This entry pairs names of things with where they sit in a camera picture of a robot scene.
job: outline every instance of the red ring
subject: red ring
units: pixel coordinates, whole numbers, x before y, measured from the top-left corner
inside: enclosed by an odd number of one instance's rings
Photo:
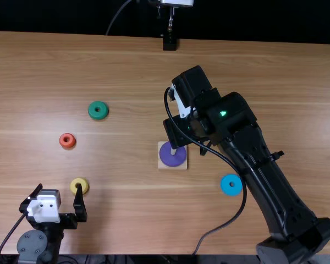
[[[62,134],[60,137],[60,145],[64,149],[70,149],[76,144],[76,138],[70,134],[70,133],[65,133]]]

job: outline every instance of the purple ring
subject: purple ring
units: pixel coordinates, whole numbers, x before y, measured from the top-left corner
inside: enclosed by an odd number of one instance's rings
[[[161,146],[159,156],[166,166],[177,167],[184,163],[187,153],[185,147],[180,147],[176,149],[175,155],[171,155],[171,144],[170,142],[166,142]]]

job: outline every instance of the blue ring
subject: blue ring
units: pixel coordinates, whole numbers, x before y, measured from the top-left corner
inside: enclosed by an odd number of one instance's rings
[[[224,194],[235,196],[242,191],[242,182],[236,174],[227,174],[222,178],[220,187]]]

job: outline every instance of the yellow ring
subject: yellow ring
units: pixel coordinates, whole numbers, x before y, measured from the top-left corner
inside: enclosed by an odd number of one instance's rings
[[[77,193],[77,187],[76,187],[77,183],[80,183],[82,185],[83,194],[88,192],[88,190],[89,190],[88,181],[86,179],[83,179],[83,178],[76,178],[73,181],[71,181],[71,183],[70,183],[70,190],[73,194]]]

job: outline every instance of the wood grain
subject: wood grain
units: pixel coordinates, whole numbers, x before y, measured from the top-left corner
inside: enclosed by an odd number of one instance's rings
[[[61,191],[88,179],[88,222],[65,231],[61,254],[189,254],[205,231],[238,209],[221,193],[232,170],[189,146],[189,169],[158,170],[166,140],[163,93],[181,72],[201,65],[224,95],[241,93],[268,147],[303,201],[330,217],[330,45],[181,40],[163,52],[155,38],[0,32],[0,243],[38,183]],[[92,101],[109,116],[95,122]],[[76,136],[62,149],[63,133]],[[20,225],[3,253],[15,253]],[[268,237],[251,195],[240,218],[208,237],[200,254],[255,254]],[[330,254],[330,242],[322,251]]]

